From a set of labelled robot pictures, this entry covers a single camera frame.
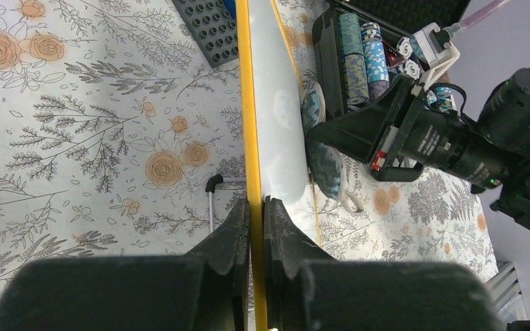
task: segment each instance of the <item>black case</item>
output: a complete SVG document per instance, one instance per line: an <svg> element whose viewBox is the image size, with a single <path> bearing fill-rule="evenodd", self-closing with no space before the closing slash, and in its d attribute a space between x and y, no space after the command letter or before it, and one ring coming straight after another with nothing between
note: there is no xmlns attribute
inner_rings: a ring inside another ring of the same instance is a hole
<svg viewBox="0 0 530 331"><path fill-rule="evenodd" d="M440 27L460 20L470 0L327 0L331 7L318 17L312 27L317 79L326 100L326 118L342 116L346 111L346 82L338 17L356 13L361 24L381 26L383 39L392 46L436 22Z"/></svg>

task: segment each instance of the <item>yellow strip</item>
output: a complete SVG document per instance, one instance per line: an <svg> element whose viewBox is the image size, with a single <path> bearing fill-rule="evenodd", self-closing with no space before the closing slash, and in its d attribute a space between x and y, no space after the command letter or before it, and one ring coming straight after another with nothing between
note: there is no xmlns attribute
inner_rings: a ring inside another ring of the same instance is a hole
<svg viewBox="0 0 530 331"><path fill-rule="evenodd" d="M275 17L277 17L277 24L282 31L282 36L285 41L285 47L287 48L287 53L291 58L291 63L293 64L293 69L295 71L295 76L297 76L297 81L300 84L300 100L305 97L306 91L304 90L304 81L302 81L302 75L300 74L300 69L297 67L297 62L295 62L295 57L293 56L293 51L289 45L287 36L285 34L284 24L282 21L281 15L279 15L279 10L277 9L276 0L271 0L271 5L273 6L273 12L275 12ZM320 216L318 215L318 200L316 197L316 187L314 183L314 177L310 175L310 183L312 184L312 195L314 199L314 215L316 216L316 237L318 245L322 245L322 232L320 230Z"/></svg>
<svg viewBox="0 0 530 331"><path fill-rule="evenodd" d="M247 199L251 206L251 261L253 262L253 289L255 291L255 326L267 330L265 301L265 266L263 249L263 198L255 111L255 85L251 52L251 27L248 0L237 1L237 33L241 66L241 94L245 143Z"/></svg>

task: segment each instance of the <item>open case lid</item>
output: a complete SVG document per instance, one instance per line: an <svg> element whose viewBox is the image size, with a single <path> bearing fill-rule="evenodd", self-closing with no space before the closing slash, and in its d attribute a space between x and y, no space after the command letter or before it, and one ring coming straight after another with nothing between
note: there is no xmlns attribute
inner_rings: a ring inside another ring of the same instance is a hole
<svg viewBox="0 0 530 331"><path fill-rule="evenodd" d="M327 0L356 12L380 26L385 23L401 35L410 35L436 22L446 27L458 22L470 0Z"/></svg>

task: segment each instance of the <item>lego baseplate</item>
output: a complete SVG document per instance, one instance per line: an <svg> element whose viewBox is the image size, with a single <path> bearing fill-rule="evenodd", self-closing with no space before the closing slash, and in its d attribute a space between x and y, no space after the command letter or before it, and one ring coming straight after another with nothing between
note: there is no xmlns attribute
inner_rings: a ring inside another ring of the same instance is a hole
<svg viewBox="0 0 530 331"><path fill-rule="evenodd" d="M237 23L222 0L173 0L212 68L239 57Z"/></svg>

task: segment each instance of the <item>white strap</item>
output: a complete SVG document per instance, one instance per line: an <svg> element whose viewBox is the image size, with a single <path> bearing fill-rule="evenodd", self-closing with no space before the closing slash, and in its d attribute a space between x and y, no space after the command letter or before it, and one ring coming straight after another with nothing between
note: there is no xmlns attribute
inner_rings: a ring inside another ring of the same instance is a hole
<svg viewBox="0 0 530 331"><path fill-rule="evenodd" d="M344 209L353 216L362 215L364 213L364 205L362 201L360 201L358 197L351 191L345 190L344 195L345 197L339 200L342 204L342 207L344 207ZM347 198L354 203L357 210L352 210L351 206L349 205L349 202L347 201Z"/></svg>

